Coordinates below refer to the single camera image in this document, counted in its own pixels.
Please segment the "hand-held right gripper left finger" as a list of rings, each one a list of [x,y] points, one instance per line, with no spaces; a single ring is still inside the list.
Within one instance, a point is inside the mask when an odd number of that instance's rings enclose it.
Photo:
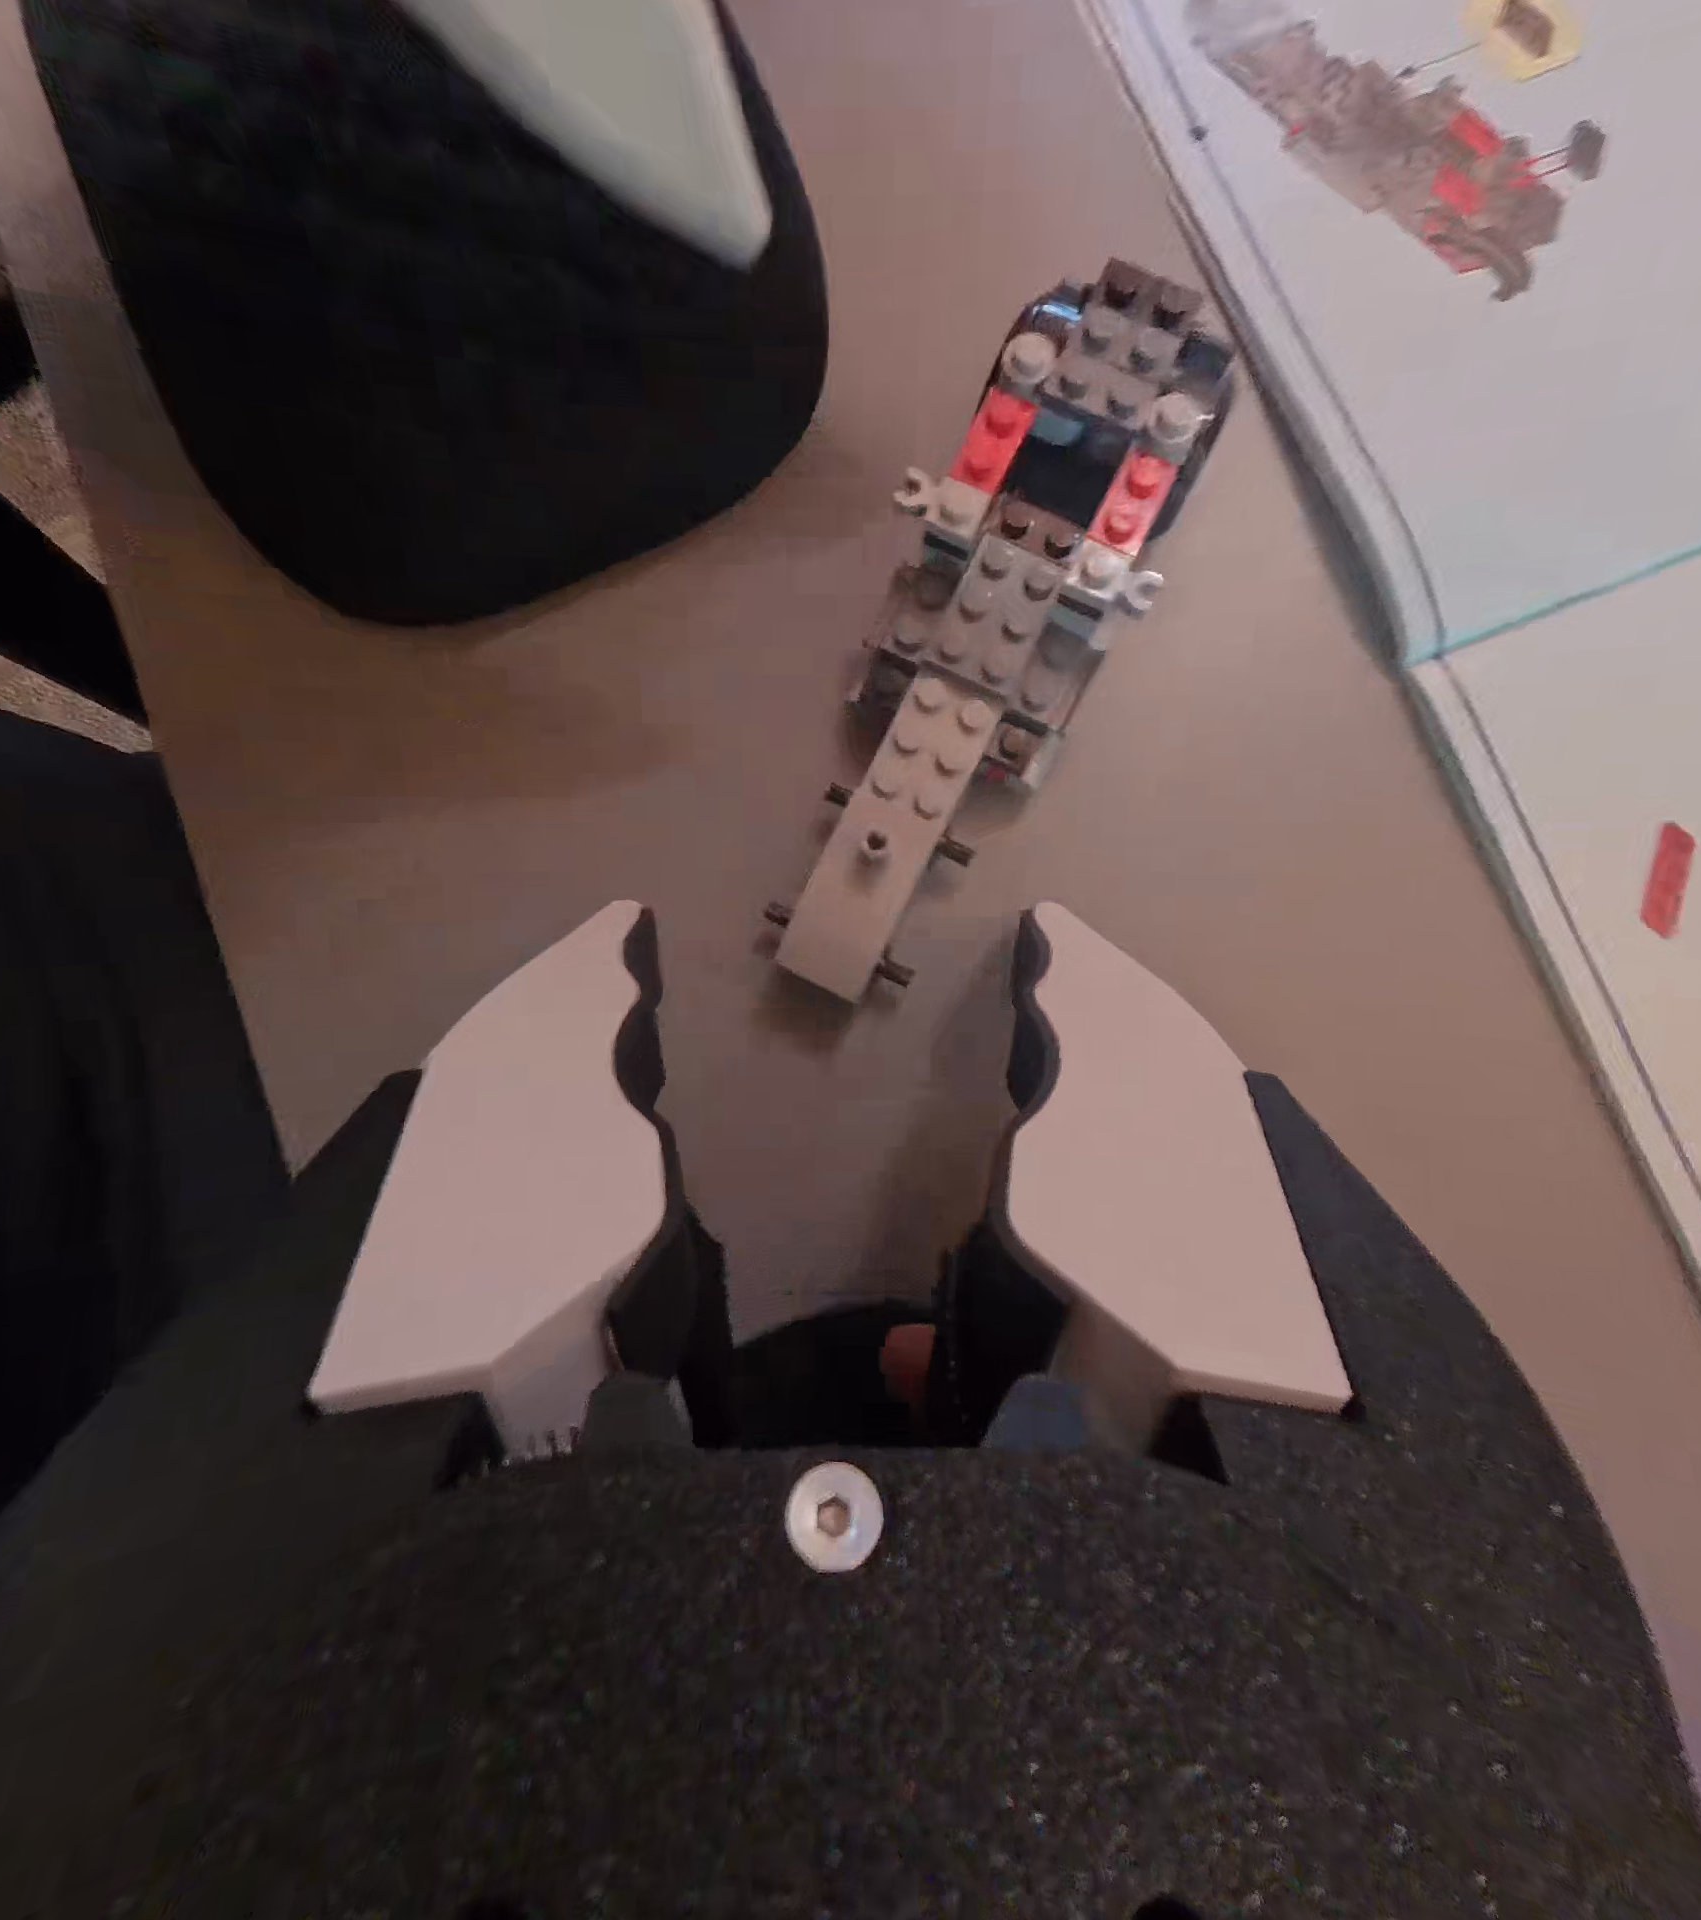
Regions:
[[[654,915],[614,901],[430,1049],[305,1387],[319,1414],[476,1397],[580,1421],[612,1375],[685,1381],[705,1284],[659,1002]]]

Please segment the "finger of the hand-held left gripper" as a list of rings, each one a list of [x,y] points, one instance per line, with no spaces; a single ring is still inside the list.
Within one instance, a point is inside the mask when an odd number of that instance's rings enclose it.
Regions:
[[[725,270],[772,213],[708,3],[401,3],[521,131],[649,227]]]

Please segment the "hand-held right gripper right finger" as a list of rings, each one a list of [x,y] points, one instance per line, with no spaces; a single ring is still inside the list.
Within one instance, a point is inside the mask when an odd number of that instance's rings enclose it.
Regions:
[[[1244,1062],[1054,901],[1011,962],[1000,1237],[1063,1300],[1111,1412],[1219,1397],[1342,1412],[1353,1384]]]

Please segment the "grey red toy brick car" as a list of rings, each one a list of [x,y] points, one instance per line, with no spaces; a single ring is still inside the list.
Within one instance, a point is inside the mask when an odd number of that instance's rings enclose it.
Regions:
[[[1028,799],[1120,623],[1163,592],[1150,553],[1198,480],[1234,390],[1234,350],[1192,286],[1120,256],[1030,301],[940,473],[892,494],[917,527],[864,643],[850,708],[870,751],[836,782],[802,892],[766,909],[774,960],[855,1004],[910,969],[892,940],[925,876],[973,850],[981,784]]]

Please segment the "grey desk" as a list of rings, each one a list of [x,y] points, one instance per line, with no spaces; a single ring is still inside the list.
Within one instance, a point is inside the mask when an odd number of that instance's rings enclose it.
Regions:
[[[1701,1307],[1254,390],[1054,779],[859,1010],[762,909],[857,772],[846,687],[906,520],[1020,304],[1118,254],[1192,281],[1074,4],[733,4],[815,208],[828,376],[790,461],[685,541],[520,614],[307,601],[182,454],[15,4],[0,245],[294,1163],[518,962],[654,909],[665,1110],[744,1332],[923,1284],[1004,1112],[1015,915],[1058,901],[1277,1075],[1485,1312],[1648,1618],[1701,1788]]]

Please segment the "black dimpled wrist rest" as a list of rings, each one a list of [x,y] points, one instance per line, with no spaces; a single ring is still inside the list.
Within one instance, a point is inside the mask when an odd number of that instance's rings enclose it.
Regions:
[[[482,620],[736,506],[828,361],[815,215],[723,4],[766,185],[744,267],[620,207],[398,4],[24,4],[149,382],[323,607]]]

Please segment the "person's dark trousers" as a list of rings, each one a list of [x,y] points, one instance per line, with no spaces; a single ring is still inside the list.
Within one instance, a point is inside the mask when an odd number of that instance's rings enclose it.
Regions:
[[[0,713],[0,1511],[284,1188],[153,755]]]

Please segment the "open building instruction booklet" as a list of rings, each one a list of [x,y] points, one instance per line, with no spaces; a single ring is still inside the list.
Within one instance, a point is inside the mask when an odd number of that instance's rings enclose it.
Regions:
[[[1701,1286],[1701,3],[1086,15]]]

